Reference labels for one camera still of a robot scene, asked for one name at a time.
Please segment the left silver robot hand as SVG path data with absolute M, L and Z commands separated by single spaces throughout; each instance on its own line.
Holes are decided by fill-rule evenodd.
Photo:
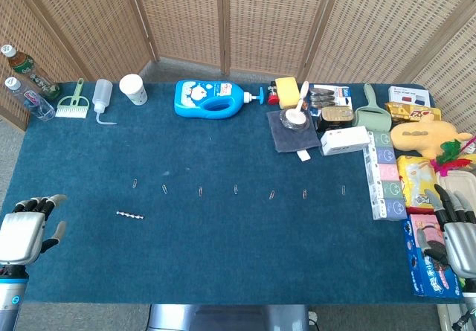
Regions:
M 1 223 L 1 264 L 28 266 L 40 254 L 59 244 L 65 235 L 66 222 L 58 223 L 54 234 L 45 239 L 45 225 L 54 208 L 67 196 L 33 197 L 17 202 Z

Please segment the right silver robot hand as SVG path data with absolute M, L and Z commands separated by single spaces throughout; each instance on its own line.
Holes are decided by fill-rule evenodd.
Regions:
M 475 293 L 475 211 L 469 200 L 459 191 L 451 192 L 439 184 L 434 191 L 425 193 L 433 207 L 440 231 L 443 233 L 445 251 L 430 246 L 424 231 L 416 232 L 422 253 L 440 265 L 447 266 L 464 280 L 463 294 Z

